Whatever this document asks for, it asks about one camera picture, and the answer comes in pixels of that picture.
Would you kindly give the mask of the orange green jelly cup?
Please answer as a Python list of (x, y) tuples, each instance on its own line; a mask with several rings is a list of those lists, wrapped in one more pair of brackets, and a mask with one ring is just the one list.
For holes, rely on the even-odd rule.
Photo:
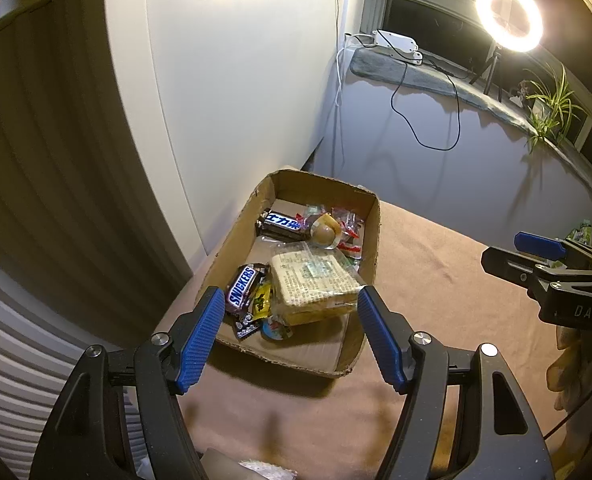
[(343, 236), (340, 223), (328, 212), (318, 216), (310, 226), (310, 242), (325, 249), (335, 248)]

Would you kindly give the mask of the potted green plant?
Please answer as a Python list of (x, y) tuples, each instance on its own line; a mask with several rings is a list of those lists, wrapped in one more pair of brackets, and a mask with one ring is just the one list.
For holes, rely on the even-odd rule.
[(546, 141), (558, 146), (568, 136), (574, 122), (588, 112), (576, 102), (565, 66), (559, 70), (546, 65), (546, 76), (525, 68), (530, 78), (524, 81), (527, 90), (524, 98), (529, 108), (528, 122), (533, 129), (527, 140), (529, 153)]

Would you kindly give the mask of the clear red-edged cake packet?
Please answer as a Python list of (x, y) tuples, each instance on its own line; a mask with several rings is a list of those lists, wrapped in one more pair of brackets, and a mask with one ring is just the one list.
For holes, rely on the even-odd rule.
[(361, 260), (363, 255), (364, 222), (353, 211), (343, 208), (332, 209), (333, 218), (341, 226), (341, 234), (338, 249), (347, 258)]

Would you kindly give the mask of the snickers bar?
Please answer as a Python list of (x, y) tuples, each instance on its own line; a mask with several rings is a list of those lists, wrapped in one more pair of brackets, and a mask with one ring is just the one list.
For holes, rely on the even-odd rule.
[(246, 263), (240, 266), (225, 294), (226, 312), (232, 315), (247, 312), (253, 293), (268, 274), (269, 267), (266, 264)]

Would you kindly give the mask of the wrapped cracker block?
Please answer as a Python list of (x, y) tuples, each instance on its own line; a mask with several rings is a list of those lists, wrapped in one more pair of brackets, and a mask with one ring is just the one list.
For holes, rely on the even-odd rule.
[(357, 308), (364, 281), (336, 249), (278, 252), (270, 266), (276, 294), (272, 312), (288, 326), (339, 318)]

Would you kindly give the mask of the white power adapter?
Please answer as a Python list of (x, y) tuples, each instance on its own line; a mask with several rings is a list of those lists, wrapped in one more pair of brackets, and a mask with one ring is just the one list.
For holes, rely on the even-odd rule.
[(377, 47), (387, 49), (397, 60), (416, 66), (423, 64), (423, 54), (413, 38), (382, 29), (375, 29), (373, 37)]

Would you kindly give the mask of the dark blue-label chocolate bar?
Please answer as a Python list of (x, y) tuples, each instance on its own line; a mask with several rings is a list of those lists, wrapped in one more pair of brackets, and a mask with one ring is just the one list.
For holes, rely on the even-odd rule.
[(274, 209), (261, 212), (256, 220), (256, 230), (259, 234), (273, 237), (275, 240), (302, 242), (310, 237), (305, 226), (297, 218)]

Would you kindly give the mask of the green tissue box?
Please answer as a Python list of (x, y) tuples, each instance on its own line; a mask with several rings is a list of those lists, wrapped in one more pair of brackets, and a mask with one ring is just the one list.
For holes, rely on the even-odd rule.
[(566, 239), (585, 246), (592, 246), (592, 222), (583, 219), (567, 234)]

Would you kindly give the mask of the brown cardboard box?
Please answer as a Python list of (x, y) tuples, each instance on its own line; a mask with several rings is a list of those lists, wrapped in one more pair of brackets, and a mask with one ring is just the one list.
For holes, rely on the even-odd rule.
[(364, 340), (358, 292), (375, 281), (379, 232), (375, 193), (300, 170), (268, 174), (203, 282), (225, 295), (218, 342), (317, 376), (349, 374)]

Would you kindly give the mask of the red clear candy packets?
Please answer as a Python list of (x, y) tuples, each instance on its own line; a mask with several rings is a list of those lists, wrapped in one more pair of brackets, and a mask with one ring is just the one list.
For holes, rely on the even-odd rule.
[(353, 211), (341, 208), (332, 207), (326, 208), (324, 205), (308, 205), (305, 207), (305, 226), (310, 229), (311, 223), (321, 214), (328, 212), (331, 214), (343, 228), (343, 238), (347, 240), (357, 240), (360, 237), (363, 221)]

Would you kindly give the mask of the yellow snack packet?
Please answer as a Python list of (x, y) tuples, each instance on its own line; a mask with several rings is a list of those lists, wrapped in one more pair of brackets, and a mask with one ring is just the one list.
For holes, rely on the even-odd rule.
[(259, 284), (253, 294), (251, 302), (251, 315), (254, 320), (263, 320), (271, 313), (273, 286), (270, 281), (263, 281)]

